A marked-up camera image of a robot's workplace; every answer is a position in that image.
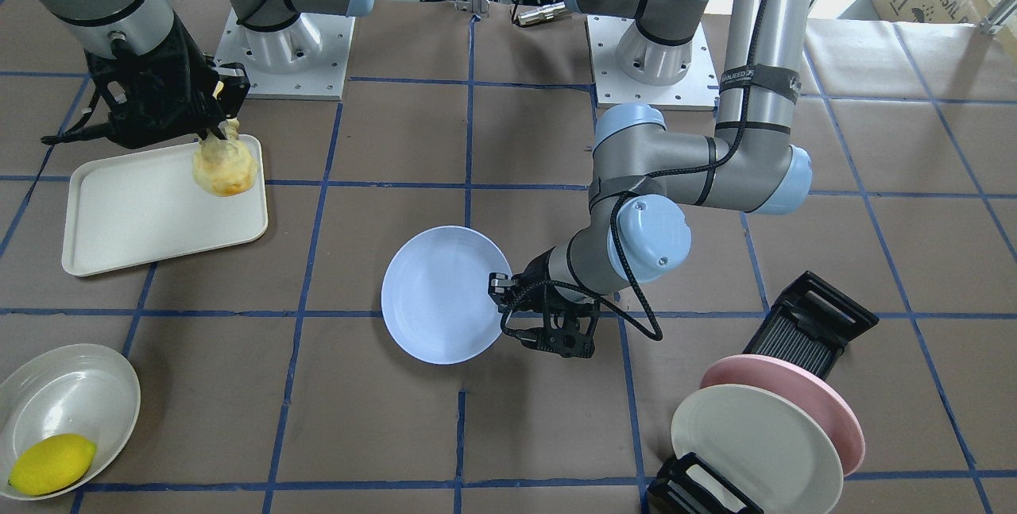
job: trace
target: rectangular tray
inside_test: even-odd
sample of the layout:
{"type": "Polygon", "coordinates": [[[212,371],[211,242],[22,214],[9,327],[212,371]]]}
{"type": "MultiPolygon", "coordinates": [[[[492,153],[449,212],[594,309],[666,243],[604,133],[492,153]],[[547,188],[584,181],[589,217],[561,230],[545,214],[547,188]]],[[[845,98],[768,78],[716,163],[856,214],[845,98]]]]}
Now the rectangular tray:
{"type": "Polygon", "coordinates": [[[240,134],[257,160],[254,185],[214,196],[191,175],[197,145],[85,163],[70,177],[61,264],[91,276],[256,240],[268,228],[261,145],[240,134]]]}

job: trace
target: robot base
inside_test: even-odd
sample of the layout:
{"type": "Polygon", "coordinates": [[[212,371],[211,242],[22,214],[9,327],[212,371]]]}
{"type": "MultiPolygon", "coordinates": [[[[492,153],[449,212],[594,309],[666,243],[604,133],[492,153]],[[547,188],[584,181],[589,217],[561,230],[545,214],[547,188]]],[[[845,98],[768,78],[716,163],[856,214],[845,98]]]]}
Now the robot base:
{"type": "Polygon", "coordinates": [[[246,44],[237,31],[237,14],[230,11],[223,39],[216,50],[216,63],[245,63],[247,78],[251,81],[248,99],[343,100],[354,18],[316,13],[303,15],[309,16],[321,33],[320,61],[295,73],[267,73],[254,67],[247,59],[246,44]]]}
{"type": "Polygon", "coordinates": [[[621,36],[624,36],[625,30],[633,23],[632,19],[590,15],[586,22],[598,106],[646,103],[662,111],[713,110],[720,90],[703,25],[697,27],[696,36],[693,37],[693,60],[684,78],[672,85],[651,85],[625,74],[615,58],[614,51],[621,36]]]}

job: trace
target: lemon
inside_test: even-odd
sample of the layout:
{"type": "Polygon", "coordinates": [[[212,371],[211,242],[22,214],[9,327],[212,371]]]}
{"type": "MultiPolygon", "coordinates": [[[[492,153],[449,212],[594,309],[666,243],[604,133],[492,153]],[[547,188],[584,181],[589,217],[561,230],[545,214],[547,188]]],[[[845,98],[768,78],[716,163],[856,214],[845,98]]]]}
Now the lemon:
{"type": "Polygon", "coordinates": [[[17,457],[7,482],[28,496],[58,492],[83,476],[95,457],[96,443],[80,435],[56,435],[17,457]]]}

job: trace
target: white plate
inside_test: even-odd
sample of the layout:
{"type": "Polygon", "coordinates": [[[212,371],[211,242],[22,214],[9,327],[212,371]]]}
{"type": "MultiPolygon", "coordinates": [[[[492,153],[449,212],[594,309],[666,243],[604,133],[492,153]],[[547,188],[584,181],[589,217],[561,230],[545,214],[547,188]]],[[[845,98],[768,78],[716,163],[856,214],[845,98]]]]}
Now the white plate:
{"type": "Polygon", "coordinates": [[[214,196],[194,182],[193,142],[78,167],[67,195],[64,270],[91,276],[260,237],[268,227],[261,145],[247,134],[240,140],[258,173],[235,196],[214,196]]]}
{"type": "Polygon", "coordinates": [[[480,232],[438,226],[396,252],[381,284],[385,326],[404,351],[428,363],[465,361],[501,333],[487,296],[491,272],[511,274],[508,261],[480,232]]]}
{"type": "Polygon", "coordinates": [[[0,384],[0,496],[42,500],[87,482],[123,450],[140,408],[137,374],[109,347],[67,345],[21,365],[0,384]],[[26,496],[7,483],[17,457],[36,443],[65,433],[96,443],[96,457],[84,476],[44,496],[26,496]]]}
{"type": "MultiPolygon", "coordinates": [[[[747,385],[692,394],[674,413],[671,443],[676,456],[697,453],[766,514],[827,514],[844,486],[823,429],[787,399],[747,385]]],[[[727,508],[739,508],[719,483],[698,481],[727,508]]]]}

